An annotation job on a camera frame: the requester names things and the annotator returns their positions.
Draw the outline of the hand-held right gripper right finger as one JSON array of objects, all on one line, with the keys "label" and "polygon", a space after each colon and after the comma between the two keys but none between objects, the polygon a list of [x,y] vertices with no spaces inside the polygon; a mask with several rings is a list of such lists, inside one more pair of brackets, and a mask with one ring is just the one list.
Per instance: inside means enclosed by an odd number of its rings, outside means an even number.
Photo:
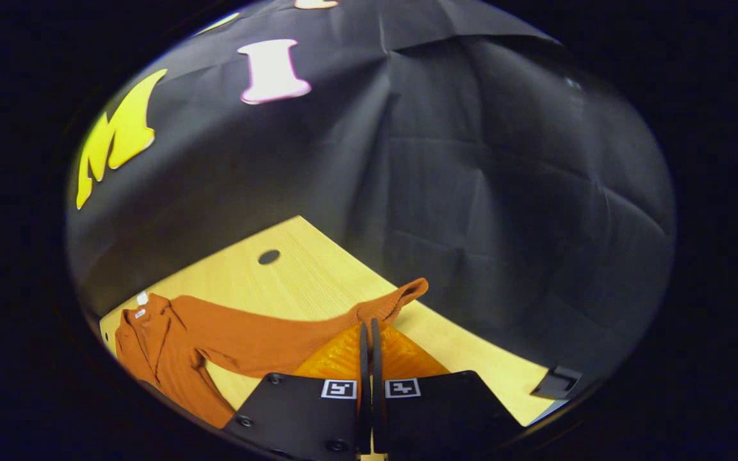
[{"label": "hand-held right gripper right finger", "polygon": [[393,378],[388,332],[372,333],[372,450],[384,458],[484,458],[524,426],[472,370]]}]

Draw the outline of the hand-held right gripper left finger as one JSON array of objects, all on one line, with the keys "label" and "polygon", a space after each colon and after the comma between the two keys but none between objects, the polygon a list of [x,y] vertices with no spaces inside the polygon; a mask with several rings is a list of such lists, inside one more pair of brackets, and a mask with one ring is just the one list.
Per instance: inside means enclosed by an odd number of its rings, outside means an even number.
[{"label": "hand-held right gripper left finger", "polygon": [[264,375],[223,432],[281,459],[359,459],[371,452],[370,330],[347,330],[342,357],[356,368],[326,374]]}]

